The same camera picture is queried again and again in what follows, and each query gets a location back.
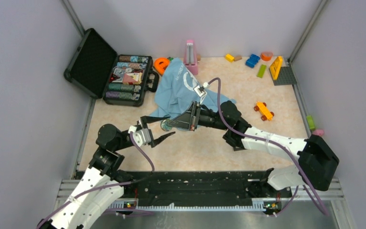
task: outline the green toy block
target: green toy block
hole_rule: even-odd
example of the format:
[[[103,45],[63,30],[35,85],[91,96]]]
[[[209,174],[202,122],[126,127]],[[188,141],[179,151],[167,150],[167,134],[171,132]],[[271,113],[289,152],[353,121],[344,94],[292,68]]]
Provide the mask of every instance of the green toy block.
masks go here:
[[[312,119],[312,116],[308,115],[306,117],[306,121],[308,122],[308,126],[310,130],[316,130],[314,120]]]
[[[266,65],[262,64],[262,66],[260,66],[259,72],[257,73],[257,77],[263,78],[265,71],[266,71]]]

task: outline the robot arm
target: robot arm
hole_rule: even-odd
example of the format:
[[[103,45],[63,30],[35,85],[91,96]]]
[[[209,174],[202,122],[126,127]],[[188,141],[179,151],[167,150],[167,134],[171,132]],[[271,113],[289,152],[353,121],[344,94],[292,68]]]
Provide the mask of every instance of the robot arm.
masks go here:
[[[165,118],[144,116],[137,125],[125,131],[120,131],[111,124],[103,125],[96,140],[99,148],[94,153],[81,181],[62,208],[44,219],[37,228],[89,229],[111,203],[123,196],[122,185],[131,184],[131,175],[119,170],[124,156],[116,151],[133,146],[130,134],[138,146],[157,146],[175,133],[171,132],[153,139],[147,124],[163,119]]]
[[[254,137],[244,137],[228,130],[223,139],[234,150],[262,150],[289,160],[289,155],[281,147],[277,146],[277,144],[272,144],[272,142],[278,143],[286,148],[291,153],[291,156],[297,160],[315,189],[321,191],[328,190],[339,159],[320,136],[312,135],[308,139],[291,138],[260,130],[248,124],[231,101],[221,104],[221,112],[224,120],[230,127],[242,134]],[[169,127],[190,131],[196,130],[199,125],[221,130],[228,129],[218,112],[209,110],[198,102],[192,102],[183,114],[164,122]],[[267,183],[275,190],[306,184],[295,165],[269,169],[268,173]]]

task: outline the pink toy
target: pink toy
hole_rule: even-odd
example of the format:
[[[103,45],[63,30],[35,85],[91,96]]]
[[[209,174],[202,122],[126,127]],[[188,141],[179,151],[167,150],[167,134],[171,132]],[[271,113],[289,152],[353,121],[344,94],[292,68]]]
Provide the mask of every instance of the pink toy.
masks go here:
[[[183,63],[193,75],[198,74],[197,52],[194,40],[187,40],[186,42],[186,51],[184,51]]]
[[[321,129],[316,129],[312,132],[313,135],[323,136],[325,132]]]

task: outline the blue cloth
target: blue cloth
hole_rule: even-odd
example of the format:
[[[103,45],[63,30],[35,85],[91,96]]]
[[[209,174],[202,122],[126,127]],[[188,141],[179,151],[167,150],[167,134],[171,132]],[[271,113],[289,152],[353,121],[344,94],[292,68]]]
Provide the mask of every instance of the blue cloth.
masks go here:
[[[155,94],[155,102],[158,104],[156,109],[150,116],[166,117],[176,116],[185,112],[192,101],[200,101],[200,97],[194,91],[194,88],[199,85],[197,79],[191,72],[187,70],[184,63],[176,58],[171,61],[163,74],[162,80],[158,85]],[[207,90],[203,104],[209,109],[217,111],[217,93]],[[221,103],[226,102],[226,96],[221,95]]]

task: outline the orange toy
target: orange toy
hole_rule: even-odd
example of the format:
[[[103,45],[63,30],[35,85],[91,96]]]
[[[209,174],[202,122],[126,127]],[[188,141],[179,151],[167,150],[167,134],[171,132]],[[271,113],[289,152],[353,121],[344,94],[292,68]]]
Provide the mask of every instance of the orange toy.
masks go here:
[[[269,109],[267,109],[266,103],[257,102],[256,106],[253,109],[255,111],[260,111],[260,113],[262,113],[263,121],[266,121],[266,120],[271,121],[273,119],[274,113],[270,112]]]
[[[170,61],[167,58],[161,57],[158,58],[153,66],[155,67],[156,71],[159,72],[159,74],[163,75],[165,73],[165,69],[169,66]]]
[[[271,60],[272,57],[273,57],[272,52],[262,52],[262,54],[260,55],[260,58],[262,58],[262,60],[264,61],[269,61]]]

